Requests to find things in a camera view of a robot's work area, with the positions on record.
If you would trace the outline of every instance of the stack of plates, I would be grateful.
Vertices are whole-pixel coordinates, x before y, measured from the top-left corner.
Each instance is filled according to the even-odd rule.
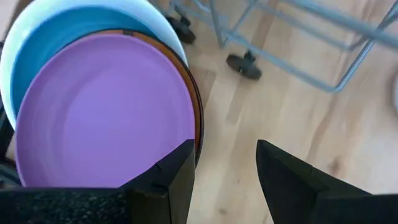
[[[187,139],[203,108],[182,45],[146,0],[35,0],[0,61],[26,187],[119,187]]]

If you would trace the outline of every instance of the light wood flooring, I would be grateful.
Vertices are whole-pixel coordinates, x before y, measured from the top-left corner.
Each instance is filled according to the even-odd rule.
[[[358,38],[270,1],[346,43]],[[371,24],[377,24],[392,4],[392,0],[321,2]],[[1,1],[2,18],[3,12],[10,12],[4,5]],[[243,6],[240,0],[218,0],[218,8],[232,21]],[[272,223],[257,179],[258,139],[371,193],[398,193],[398,116],[392,106],[398,52],[376,44],[347,87],[330,94],[260,58],[262,78],[256,82],[242,78],[225,59],[245,49],[231,44],[220,50],[210,27],[195,19],[192,23],[197,41],[185,50],[205,106],[205,140],[189,223]],[[398,25],[389,28],[395,30]],[[358,53],[346,54],[261,11],[254,12],[240,31],[258,47],[329,83],[342,76]]]

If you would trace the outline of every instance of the gray metal frame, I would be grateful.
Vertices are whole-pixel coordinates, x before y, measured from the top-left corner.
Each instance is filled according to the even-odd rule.
[[[340,11],[329,9],[311,0],[279,0],[280,2],[290,4],[293,7],[326,19],[333,24],[341,26],[345,29],[352,30],[362,35],[362,37],[358,41],[350,45],[347,45],[342,41],[335,40],[334,38],[320,32],[315,27],[306,25],[293,18],[292,16],[286,15],[282,11],[270,7],[266,2],[261,2],[259,0],[246,0],[248,2],[248,6],[244,10],[242,16],[238,19],[237,23],[232,26],[232,28],[228,28],[225,26],[225,21],[227,21],[228,18],[221,15],[216,10],[216,0],[210,0],[209,6],[204,5],[200,0],[192,1],[197,5],[199,9],[207,12],[208,16],[203,16],[190,9],[189,7],[184,6],[180,2],[180,0],[171,0],[168,11],[163,13],[168,14],[171,12],[171,10],[176,10],[181,15],[185,16],[186,14],[189,14],[191,16],[197,17],[208,25],[214,27],[217,41],[221,48],[225,47],[228,41],[233,40],[245,46],[251,52],[261,55],[266,60],[272,62],[274,65],[277,65],[284,71],[295,75],[297,78],[307,82],[314,87],[330,93],[339,92],[345,87],[345,85],[352,78],[354,72],[357,70],[357,68],[366,57],[368,52],[371,50],[375,42],[379,42],[388,47],[398,50],[398,38],[384,32],[384,29],[388,27],[391,23],[396,21],[398,18],[398,0],[395,1],[389,12],[386,14],[384,19],[377,27],[371,27],[370,25],[353,17],[347,16]],[[157,0],[152,0],[152,2],[157,5]],[[304,72],[299,68],[296,68],[285,60],[275,57],[269,52],[253,46],[241,34],[239,34],[237,32],[239,26],[253,9],[261,9],[266,13],[273,14],[277,18],[284,20],[290,25],[297,27],[308,34],[347,52],[353,51],[354,49],[362,46],[364,43],[365,45],[363,46],[362,50],[360,51],[354,62],[349,66],[349,69],[343,75],[342,79],[338,82],[336,86],[333,86],[319,78],[315,78],[315,76],[308,74],[307,72]]]

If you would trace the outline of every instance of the brown plate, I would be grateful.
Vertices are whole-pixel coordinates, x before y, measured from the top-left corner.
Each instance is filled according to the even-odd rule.
[[[190,70],[184,64],[183,60],[163,42],[134,30],[108,29],[108,30],[98,31],[90,35],[98,35],[98,34],[122,34],[122,35],[130,35],[136,37],[138,39],[147,42],[148,44],[151,44],[153,47],[161,51],[174,64],[175,68],[181,74],[181,77],[183,78],[188,88],[192,100],[193,112],[195,115],[195,152],[196,152],[195,159],[196,163],[198,163],[203,143],[203,130],[204,130],[203,105],[201,102],[198,85],[195,82],[195,79],[193,78]]]

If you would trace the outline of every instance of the white plate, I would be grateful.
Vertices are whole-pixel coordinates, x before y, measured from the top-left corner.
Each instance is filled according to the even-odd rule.
[[[181,42],[165,17],[146,0],[35,0],[30,3],[12,25],[0,61],[0,92],[4,109],[15,129],[16,116],[11,106],[11,76],[14,62],[24,42],[43,22],[55,14],[81,6],[105,6],[128,14],[150,30],[187,63]]]

